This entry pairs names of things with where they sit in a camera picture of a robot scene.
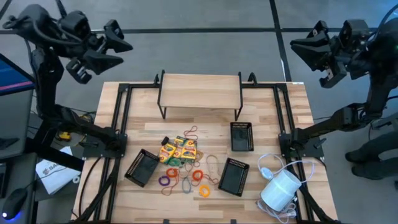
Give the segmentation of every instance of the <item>wooden table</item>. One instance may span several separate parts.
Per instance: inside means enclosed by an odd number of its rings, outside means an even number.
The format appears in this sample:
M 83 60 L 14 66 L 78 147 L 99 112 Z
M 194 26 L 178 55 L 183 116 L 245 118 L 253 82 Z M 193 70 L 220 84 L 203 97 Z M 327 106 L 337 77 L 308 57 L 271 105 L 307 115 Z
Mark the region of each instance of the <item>wooden table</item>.
M 95 124 L 111 125 L 118 85 L 117 82 L 104 84 Z M 310 126 L 313 124 L 313 119 L 304 85 L 288 83 L 287 87 L 296 127 Z M 229 123 L 233 121 L 233 111 L 170 108 L 166 120 L 163 120 L 157 106 L 158 91 L 155 88 L 141 88 L 134 89 L 132 92 L 126 129 L 127 149 L 126 155 L 121 161 L 112 223 L 162 223 L 165 218 L 169 219 L 171 223 L 230 223 L 231 219 L 237 219 L 238 223 L 278 223 L 275 218 L 260 211 L 255 204 L 260 191 L 267 183 L 258 171 L 257 160 L 265 153 L 280 154 L 277 140 L 280 130 L 272 89 L 243 89 L 244 106 L 239 121 L 252 122 L 253 152 L 231 152 Z M 281 92 L 279 94 L 284 119 L 287 121 L 283 96 Z M 122 99 L 122 105 L 124 105 L 125 98 L 124 96 Z M 218 163 L 215 159 L 209 158 L 212 178 L 219 178 L 217 168 L 222 172 L 227 157 L 250 165 L 242 197 L 218 190 L 217 186 L 210 185 L 207 180 L 203 180 L 202 184 L 211 186 L 211 194 L 208 198 L 199 195 L 199 187 L 193 187 L 193 192 L 190 194 L 183 193 L 181 182 L 173 189 L 172 195 L 164 196 L 160 193 L 162 187 L 158 183 L 158 178 L 164 175 L 169 168 L 164 164 L 158 165 L 154 175 L 144 188 L 124 178 L 124 174 L 141 149 L 157 154 L 164 136 L 170 138 L 182 136 L 183 132 L 189 130 L 193 125 L 198 126 L 196 132 L 199 137 L 198 150 L 205 153 L 200 161 L 199 169 L 209 173 L 206 164 L 206 157 L 209 154 L 218 158 Z M 285 125 L 286 130 L 289 130 L 288 122 L 285 122 Z M 78 213 L 82 183 L 94 161 L 95 159 L 89 159 L 85 162 L 73 209 L 75 213 Z M 325 168 L 319 162 L 316 161 L 316 163 L 315 174 L 308 181 L 308 188 L 326 214 L 337 218 Z M 267 166 L 273 171 L 280 168 L 279 162 L 271 157 L 263 159 L 261 165 Z M 99 161 L 88 180 L 83 197 L 83 208 L 88 206 L 98 192 L 102 166 L 103 159 Z M 308 177 L 311 167 L 306 164 L 304 167 Z M 302 198 L 300 201 L 303 218 L 306 218 Z M 102 218 L 106 213 L 107 202 L 108 196 L 106 195 L 102 206 Z

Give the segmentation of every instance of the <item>black wire basket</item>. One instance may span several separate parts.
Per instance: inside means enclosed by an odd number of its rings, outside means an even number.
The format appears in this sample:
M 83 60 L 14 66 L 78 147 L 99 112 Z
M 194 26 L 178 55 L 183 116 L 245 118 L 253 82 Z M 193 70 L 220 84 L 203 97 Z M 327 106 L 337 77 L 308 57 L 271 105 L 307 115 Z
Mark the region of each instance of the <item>black wire basket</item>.
M 145 149 L 141 149 L 124 176 L 138 186 L 144 187 L 154 173 L 158 163 L 159 158 L 157 156 Z
M 254 151 L 251 123 L 231 122 L 231 150 L 237 152 Z
M 249 167 L 249 164 L 227 158 L 218 188 L 227 193 L 242 197 Z

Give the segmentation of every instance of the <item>monitor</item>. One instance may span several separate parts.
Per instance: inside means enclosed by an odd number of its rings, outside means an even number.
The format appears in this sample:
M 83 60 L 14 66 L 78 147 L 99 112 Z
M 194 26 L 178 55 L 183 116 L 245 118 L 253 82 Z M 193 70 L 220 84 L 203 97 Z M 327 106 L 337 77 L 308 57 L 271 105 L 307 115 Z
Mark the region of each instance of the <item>monitor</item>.
M 0 96 L 33 90 L 34 79 L 20 67 L 0 54 Z

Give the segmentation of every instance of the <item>black pants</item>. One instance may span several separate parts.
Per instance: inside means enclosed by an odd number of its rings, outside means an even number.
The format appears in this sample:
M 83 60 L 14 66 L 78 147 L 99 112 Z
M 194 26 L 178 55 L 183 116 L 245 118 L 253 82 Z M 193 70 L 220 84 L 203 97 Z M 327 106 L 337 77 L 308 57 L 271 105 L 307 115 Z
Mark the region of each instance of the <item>black pants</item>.
M 378 180 L 398 175 L 398 157 L 380 161 L 379 155 L 392 149 L 398 149 L 398 131 L 384 134 L 363 144 L 358 150 L 349 152 L 347 160 L 355 162 L 354 175 Z

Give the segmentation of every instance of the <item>wooden shelf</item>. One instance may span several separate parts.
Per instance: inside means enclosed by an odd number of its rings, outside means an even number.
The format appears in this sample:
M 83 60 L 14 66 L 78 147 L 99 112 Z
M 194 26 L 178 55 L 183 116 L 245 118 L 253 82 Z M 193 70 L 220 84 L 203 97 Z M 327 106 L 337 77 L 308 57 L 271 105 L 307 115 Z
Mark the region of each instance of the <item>wooden shelf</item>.
M 158 105 L 165 119 L 167 108 L 240 110 L 243 105 L 241 74 L 193 75 L 163 73 Z

